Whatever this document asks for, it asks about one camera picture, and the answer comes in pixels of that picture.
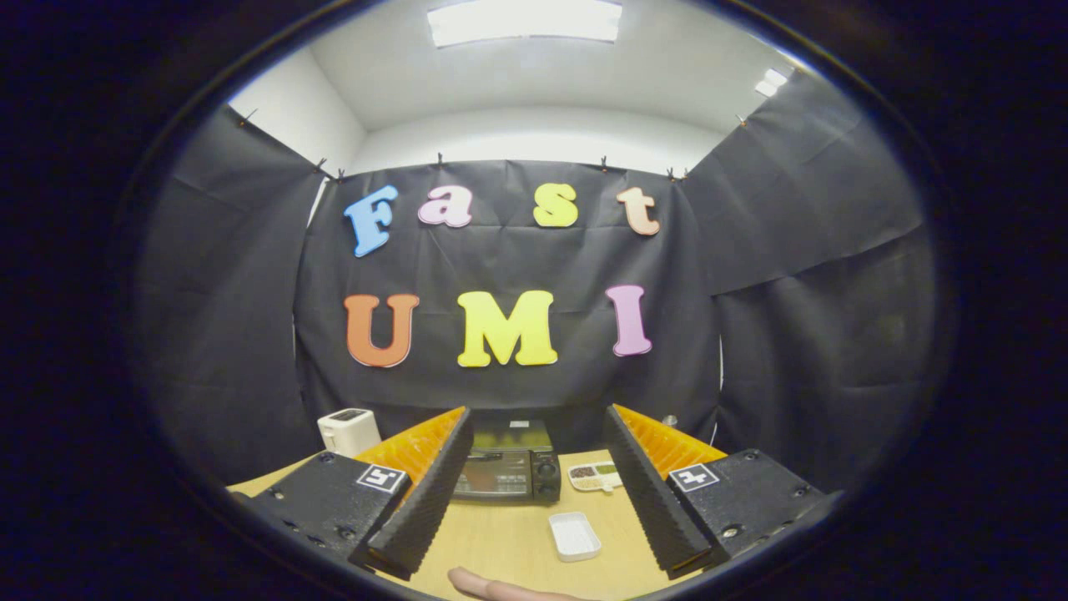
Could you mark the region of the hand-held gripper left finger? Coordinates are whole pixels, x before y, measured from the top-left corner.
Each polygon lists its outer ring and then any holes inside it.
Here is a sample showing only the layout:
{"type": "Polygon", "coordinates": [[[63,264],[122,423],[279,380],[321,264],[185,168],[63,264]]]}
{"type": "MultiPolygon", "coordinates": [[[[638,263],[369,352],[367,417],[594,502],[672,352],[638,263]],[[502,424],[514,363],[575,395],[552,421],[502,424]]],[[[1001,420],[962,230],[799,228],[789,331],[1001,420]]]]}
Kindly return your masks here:
{"type": "Polygon", "coordinates": [[[255,495],[260,525],[332,562],[409,579],[446,513],[471,449],[469,408],[452,408],[355,457],[324,450],[255,495]]]}

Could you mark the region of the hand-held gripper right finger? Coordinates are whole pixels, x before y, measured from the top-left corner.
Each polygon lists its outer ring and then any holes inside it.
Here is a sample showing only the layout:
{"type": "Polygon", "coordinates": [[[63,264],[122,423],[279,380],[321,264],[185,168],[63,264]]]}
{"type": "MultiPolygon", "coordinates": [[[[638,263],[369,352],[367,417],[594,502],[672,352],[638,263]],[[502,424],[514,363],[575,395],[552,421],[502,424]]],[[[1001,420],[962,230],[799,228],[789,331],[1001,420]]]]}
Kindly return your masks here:
{"type": "Polygon", "coordinates": [[[758,449],[734,454],[614,404],[604,442],[659,568],[670,579],[773,543],[827,495],[758,449]]]}

